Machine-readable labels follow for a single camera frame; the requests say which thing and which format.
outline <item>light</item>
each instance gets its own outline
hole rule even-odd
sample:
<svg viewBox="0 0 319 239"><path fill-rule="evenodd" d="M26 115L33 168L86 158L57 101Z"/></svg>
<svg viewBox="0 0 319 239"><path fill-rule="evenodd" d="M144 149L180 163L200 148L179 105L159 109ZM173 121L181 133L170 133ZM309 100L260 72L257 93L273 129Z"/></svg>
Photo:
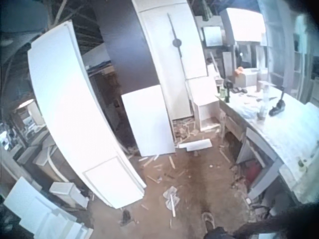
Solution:
<svg viewBox="0 0 319 239"><path fill-rule="evenodd" d="M19 105L18 108L16 108L16 109L21 109L21 108L23 108L23 107L29 105L29 104L32 103L33 101L34 101L34 99L28 100L28 101L22 103L21 105Z"/></svg>

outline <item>workbench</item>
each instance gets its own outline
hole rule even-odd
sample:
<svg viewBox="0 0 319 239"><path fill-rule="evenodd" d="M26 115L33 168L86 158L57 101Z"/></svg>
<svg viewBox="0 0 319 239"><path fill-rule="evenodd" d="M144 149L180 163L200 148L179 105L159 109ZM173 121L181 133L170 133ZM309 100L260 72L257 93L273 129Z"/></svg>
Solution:
<svg viewBox="0 0 319 239"><path fill-rule="evenodd" d="M225 103L220 99L219 104L226 114L226 122L228 120L235 125L235 136L243 143L236 162L251 159L252 144L268 156L265 164L261 162L263 169L252 183L248 197L256 198L281 176L299 201L305 203L315 200L319 187L310 193L314 190L310 184L319 171L319 157L317 153L311 158L311 153L319 140L319 110L284 94L285 110L273 117L267 114L264 120L259 120L257 112L260 103L257 99L262 99L262 92L256 93L256 86L246 89L246 94L230 92L230 102ZM276 105L280 96L280 90L270 87L269 98L276 98L269 101L267 111ZM300 167L300 160L304 164L303 168Z"/></svg>

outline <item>foot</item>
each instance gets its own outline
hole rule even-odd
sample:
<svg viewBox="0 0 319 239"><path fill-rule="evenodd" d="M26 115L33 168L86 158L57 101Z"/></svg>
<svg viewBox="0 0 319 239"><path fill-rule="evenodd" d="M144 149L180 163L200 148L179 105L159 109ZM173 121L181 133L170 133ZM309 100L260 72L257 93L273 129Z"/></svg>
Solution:
<svg viewBox="0 0 319 239"><path fill-rule="evenodd" d="M203 222L205 223L207 232L210 232L215 229L215 220L213 215L210 212L204 212L201 215Z"/></svg>

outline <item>dark brown panel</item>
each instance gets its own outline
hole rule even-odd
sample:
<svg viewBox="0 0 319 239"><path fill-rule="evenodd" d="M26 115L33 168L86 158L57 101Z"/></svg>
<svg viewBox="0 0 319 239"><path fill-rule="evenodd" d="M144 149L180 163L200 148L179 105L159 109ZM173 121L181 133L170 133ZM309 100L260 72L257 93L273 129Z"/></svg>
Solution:
<svg viewBox="0 0 319 239"><path fill-rule="evenodd" d="M159 79L131 0L95 0L93 9L123 94L158 85Z"/></svg>

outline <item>wooden floor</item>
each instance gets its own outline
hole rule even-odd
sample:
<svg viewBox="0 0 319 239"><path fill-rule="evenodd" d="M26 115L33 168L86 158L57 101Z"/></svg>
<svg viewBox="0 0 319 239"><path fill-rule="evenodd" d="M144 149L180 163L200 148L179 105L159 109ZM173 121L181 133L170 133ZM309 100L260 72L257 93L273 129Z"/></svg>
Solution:
<svg viewBox="0 0 319 239"><path fill-rule="evenodd" d="M91 238L201 239L205 234L201 213L205 211L213 214L216 226L229 232L253 220L254 216L241 194L231 187L234 173L230 169L231 163L219 152L218 134L199 133L186 141L203 138L210 138L213 147L198 151L198 156L194 156L194 152L177 149L172 155L176 169L172 168L168 155L160 156L145 169L142 165L146 161L138 162L140 157L131 158L147 184L144 198L126 207L134 221L120 227L122 211L106 206L95 197L93 202L89 202L88 211L76 213L87 226L94 227ZM162 181L156 183L147 176L154 179L162 177ZM162 195L171 186L177 188L177 196L180 197L176 218L172 218Z"/></svg>

